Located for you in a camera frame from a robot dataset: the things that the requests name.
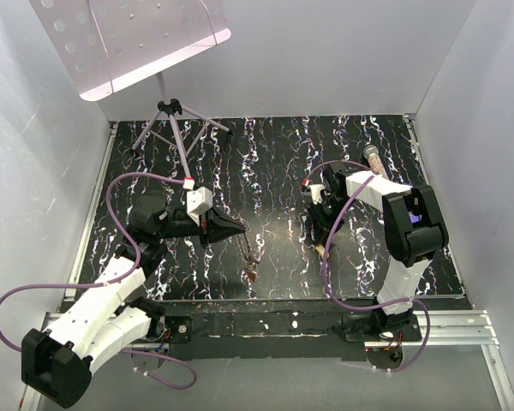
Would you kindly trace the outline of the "yellow key tag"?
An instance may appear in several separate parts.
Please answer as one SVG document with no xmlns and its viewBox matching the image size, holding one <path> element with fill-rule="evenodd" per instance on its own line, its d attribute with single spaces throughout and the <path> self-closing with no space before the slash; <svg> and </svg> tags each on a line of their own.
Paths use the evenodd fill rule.
<svg viewBox="0 0 514 411">
<path fill-rule="evenodd" d="M 317 245 L 315 247 L 316 252 L 318 255 L 323 259 L 324 257 L 328 257 L 329 253 L 326 252 L 325 247 L 323 245 Z"/>
</svg>

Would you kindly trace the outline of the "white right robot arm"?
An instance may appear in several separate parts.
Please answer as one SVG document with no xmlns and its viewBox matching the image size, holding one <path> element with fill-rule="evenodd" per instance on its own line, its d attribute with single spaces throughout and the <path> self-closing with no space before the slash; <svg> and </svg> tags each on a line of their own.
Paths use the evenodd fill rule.
<svg viewBox="0 0 514 411">
<path fill-rule="evenodd" d="M 357 200 L 381 212 L 390 254 L 383 285 L 369 306 L 342 302 L 330 282 L 324 282 L 332 301 L 348 311 L 338 333 L 349 341 L 401 337 L 415 323 L 415 292 L 423 273 L 449 242 L 435 192 L 428 185 L 392 182 L 371 170 L 351 172 L 341 161 L 325 163 L 323 178 L 322 184 L 313 184 L 309 179 L 302 183 L 316 249 L 322 259 L 321 274 L 327 274 L 333 236 Z"/>
</svg>

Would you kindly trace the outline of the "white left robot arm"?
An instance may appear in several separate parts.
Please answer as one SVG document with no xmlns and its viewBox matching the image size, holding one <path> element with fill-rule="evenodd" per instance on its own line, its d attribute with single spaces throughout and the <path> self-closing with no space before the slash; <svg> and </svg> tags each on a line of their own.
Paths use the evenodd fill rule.
<svg viewBox="0 0 514 411">
<path fill-rule="evenodd" d="M 21 341 L 22 381 L 62 408 L 74 406 L 93 374 L 131 342 L 154 343 L 164 335 L 165 310 L 144 297 L 128 297 L 157 270 L 166 240 L 196 236 L 207 246 L 247 230 L 213 207 L 207 188 L 189 191 L 186 204 L 176 209 L 161 194 L 142 194 L 128 220 L 121 247 L 98 278 L 101 285 Z"/>
</svg>

